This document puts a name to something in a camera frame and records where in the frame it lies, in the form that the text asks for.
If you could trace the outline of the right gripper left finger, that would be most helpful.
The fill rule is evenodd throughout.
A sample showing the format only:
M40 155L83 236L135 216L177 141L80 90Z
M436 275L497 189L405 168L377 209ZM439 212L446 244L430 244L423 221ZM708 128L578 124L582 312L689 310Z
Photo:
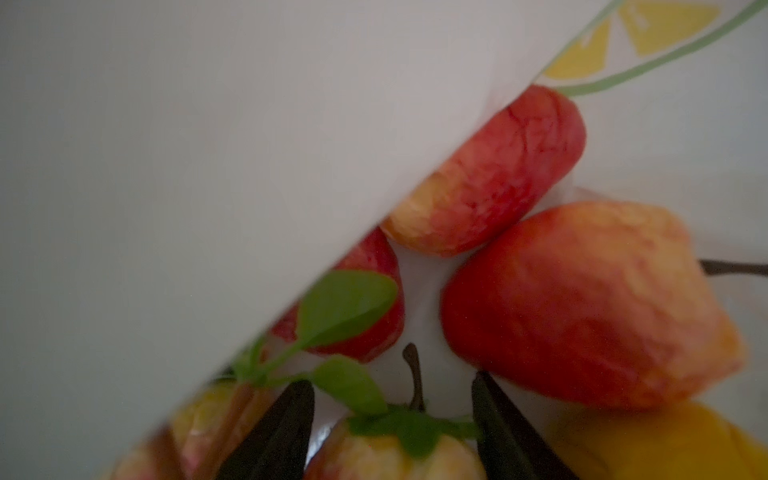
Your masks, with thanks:
M307 380L283 391L243 442L222 463L219 480L290 480L304 475L315 391Z

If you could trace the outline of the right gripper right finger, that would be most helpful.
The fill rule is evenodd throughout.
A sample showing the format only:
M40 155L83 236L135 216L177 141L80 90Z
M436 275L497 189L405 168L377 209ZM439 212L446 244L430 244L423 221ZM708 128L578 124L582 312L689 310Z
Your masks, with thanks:
M471 385L477 449L489 479L577 480L486 371Z

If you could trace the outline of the fake peach with leaves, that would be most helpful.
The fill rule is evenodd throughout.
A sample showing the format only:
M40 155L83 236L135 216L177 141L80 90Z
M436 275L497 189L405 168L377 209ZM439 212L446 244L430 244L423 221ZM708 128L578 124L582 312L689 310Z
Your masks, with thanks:
M300 300L292 343L264 360L266 340L259 338L234 358L235 378L248 386L280 386L284 391L307 380L314 387L315 413L301 479L485 478L469 444L480 435L475 423L428 414L419 352L412 343L402 351L413 380L407 404L387 402L367 368L340 354L308 371L280 378L273 374L300 351L366 332L394 305L399 292L397 282L383 274L332 270Z

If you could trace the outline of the yellow fake lemon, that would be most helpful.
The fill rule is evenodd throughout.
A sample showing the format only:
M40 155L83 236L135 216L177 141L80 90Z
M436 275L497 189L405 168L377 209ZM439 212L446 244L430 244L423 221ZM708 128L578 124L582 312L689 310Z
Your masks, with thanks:
M715 410L580 410L561 419L553 450L581 479L765 479L767 446Z

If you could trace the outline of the red fake strawberry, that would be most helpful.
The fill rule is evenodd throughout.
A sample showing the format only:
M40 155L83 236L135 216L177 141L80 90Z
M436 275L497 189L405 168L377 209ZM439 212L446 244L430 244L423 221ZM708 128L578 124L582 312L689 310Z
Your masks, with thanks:
M567 204L509 228L446 283L440 321L474 367L602 408L692 397L747 357L685 223L634 202Z
M472 250L531 211L574 168L586 141L577 105L532 85L421 182L381 228L423 254Z

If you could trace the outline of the white plastic bag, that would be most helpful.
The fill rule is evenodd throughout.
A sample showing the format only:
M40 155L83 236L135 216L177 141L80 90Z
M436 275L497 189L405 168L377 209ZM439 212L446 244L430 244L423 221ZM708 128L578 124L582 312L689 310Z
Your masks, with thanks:
M612 3L1 1L1 479L111 470ZM761 3L576 96L531 213L661 205L765 262Z

